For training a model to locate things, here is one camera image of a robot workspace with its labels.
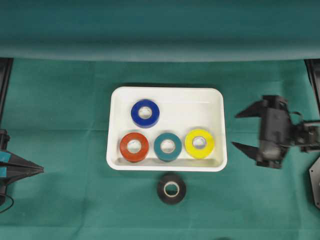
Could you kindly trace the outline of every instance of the tape roll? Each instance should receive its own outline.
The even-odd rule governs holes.
[[[139,110],[143,107],[148,108],[151,111],[151,115],[147,118],[142,118],[139,116]],[[154,126],[159,120],[160,111],[153,101],[148,99],[143,99],[138,101],[133,105],[131,109],[131,117],[133,122],[140,128],[147,129]]]
[[[172,143],[174,144],[174,148],[173,151],[170,152],[164,152],[162,150],[162,144],[165,143],[165,141],[172,141]],[[172,160],[177,159],[177,157],[179,156],[179,154],[181,153],[182,150],[182,143],[179,139],[179,137],[173,133],[163,133],[160,134],[154,141],[153,144],[153,148],[154,148],[154,152],[156,154],[156,156],[165,162],[170,162]]]
[[[132,153],[128,150],[128,143],[132,140],[137,140],[141,144],[141,148],[138,152]],[[137,163],[145,159],[148,150],[149,143],[145,136],[138,132],[132,132],[125,135],[120,142],[120,152],[122,156],[131,163]]]
[[[197,138],[202,138],[204,140],[204,147],[199,148],[194,145],[194,140]],[[208,131],[203,129],[194,129],[185,137],[184,146],[190,156],[195,159],[204,159],[214,149],[215,141]]]
[[[167,186],[174,185],[176,186],[176,192],[172,194],[168,192]],[[187,187],[185,182],[176,174],[167,174],[164,175],[157,185],[157,193],[159,198],[166,204],[174,205],[181,202],[184,199]]]

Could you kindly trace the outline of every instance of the plastic tray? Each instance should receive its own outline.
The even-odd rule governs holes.
[[[141,99],[154,101],[160,110],[159,121],[151,128],[139,128],[131,118],[132,106]],[[189,156],[185,137],[192,129],[209,131],[215,141],[212,153],[204,159]],[[148,139],[146,158],[131,163],[119,150],[121,139],[138,132]],[[162,133],[176,134],[182,151],[176,160],[164,162],[154,152],[154,141]],[[180,87],[119,87],[111,96],[106,161],[116,170],[218,172],[227,165],[224,102],[222,94],[213,88]]]

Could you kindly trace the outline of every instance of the black tape roll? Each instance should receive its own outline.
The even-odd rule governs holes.
[[[167,185],[175,185],[177,187],[177,193],[176,194],[169,194],[166,192],[166,186]],[[176,174],[166,174],[164,175],[157,186],[157,193],[159,198],[166,204],[177,204],[182,199],[184,199],[187,192],[187,187],[185,182],[182,180],[181,177],[179,177]]]

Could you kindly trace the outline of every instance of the tape roll hole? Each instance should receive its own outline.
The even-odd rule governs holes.
[[[174,198],[179,194],[180,188],[176,182],[168,181],[164,185],[163,191],[164,191],[164,194],[167,195],[169,198]]]
[[[148,106],[140,107],[138,115],[142,119],[149,119],[152,116],[152,109]]]
[[[196,136],[193,140],[192,140],[192,145],[196,148],[196,149],[204,149],[207,145],[207,141],[204,137],[202,136]]]
[[[171,139],[165,139],[161,142],[160,148],[165,154],[170,154],[176,149],[176,145]]]
[[[137,139],[132,139],[128,142],[126,148],[131,154],[136,154],[141,150],[141,142]]]

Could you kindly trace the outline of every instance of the green fabric surface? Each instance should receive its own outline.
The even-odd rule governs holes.
[[[106,162],[111,93],[124,85],[209,87],[224,97],[228,164],[179,172],[177,205],[161,202],[158,171],[117,171]],[[302,60],[207,63],[15,59],[2,127],[8,150],[45,173],[9,187],[1,239],[319,239],[308,168],[318,153],[292,148],[281,170],[257,167],[231,141],[258,144],[259,119],[235,119],[262,95],[319,118]]]
[[[319,0],[4,0],[0,56],[112,61],[320,58]]]

